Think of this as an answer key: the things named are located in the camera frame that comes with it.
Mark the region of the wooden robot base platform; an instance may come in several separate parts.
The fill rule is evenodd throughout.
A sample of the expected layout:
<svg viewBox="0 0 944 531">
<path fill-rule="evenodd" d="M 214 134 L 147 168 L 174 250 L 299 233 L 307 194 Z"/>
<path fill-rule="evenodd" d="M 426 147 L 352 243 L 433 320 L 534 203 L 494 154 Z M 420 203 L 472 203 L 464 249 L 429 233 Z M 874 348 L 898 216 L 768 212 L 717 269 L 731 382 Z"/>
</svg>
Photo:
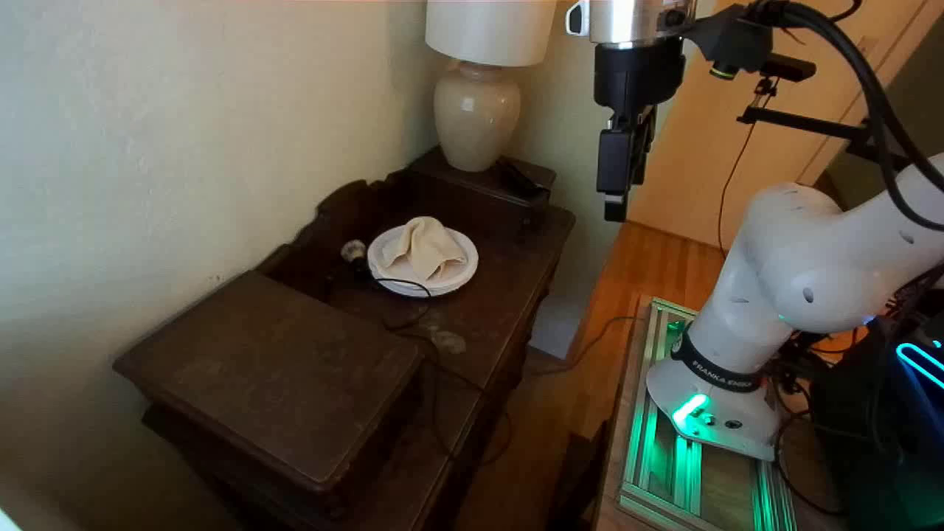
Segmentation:
<svg viewBox="0 0 944 531">
<path fill-rule="evenodd" d="M 795 495 L 771 464 L 680 436 L 650 401 L 646 370 L 690 320 L 662 299 L 637 305 L 593 531 L 801 531 Z"/>
</svg>

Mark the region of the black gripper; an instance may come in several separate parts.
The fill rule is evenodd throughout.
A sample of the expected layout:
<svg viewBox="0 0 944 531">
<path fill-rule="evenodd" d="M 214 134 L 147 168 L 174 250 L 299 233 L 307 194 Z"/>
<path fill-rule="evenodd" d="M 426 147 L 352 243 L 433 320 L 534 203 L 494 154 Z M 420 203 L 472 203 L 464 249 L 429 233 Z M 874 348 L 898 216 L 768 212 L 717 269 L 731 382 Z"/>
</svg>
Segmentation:
<svg viewBox="0 0 944 531">
<path fill-rule="evenodd" d="M 655 115 L 686 75 L 680 39 L 646 48 L 596 48 L 593 100 L 610 110 L 599 134 L 596 190 L 604 193 L 604 221 L 625 221 L 625 193 L 643 181 Z"/>
</svg>

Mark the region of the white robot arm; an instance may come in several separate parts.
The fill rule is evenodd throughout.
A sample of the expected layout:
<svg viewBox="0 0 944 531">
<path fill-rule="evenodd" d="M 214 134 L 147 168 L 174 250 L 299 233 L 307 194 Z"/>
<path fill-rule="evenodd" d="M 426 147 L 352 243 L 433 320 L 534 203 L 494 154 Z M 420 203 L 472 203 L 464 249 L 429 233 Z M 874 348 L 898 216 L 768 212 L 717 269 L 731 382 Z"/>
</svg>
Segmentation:
<svg viewBox="0 0 944 531">
<path fill-rule="evenodd" d="M 683 436 L 756 461 L 774 454 L 780 414 L 764 365 L 787 337 L 858 327 L 944 259 L 941 162 L 916 147 L 839 22 L 801 0 L 745 0 L 709 19 L 696 0 L 575 0 L 568 11 L 568 33 L 596 48 L 593 100 L 610 113 L 596 162 L 610 221 L 643 182 L 659 107 L 683 85 L 686 51 L 700 48 L 727 76 L 811 76 L 810 63 L 774 51 L 780 31 L 811 31 L 846 59 L 864 92 L 882 193 L 857 210 L 796 182 L 758 193 L 709 305 L 646 371 L 650 399 Z"/>
</svg>

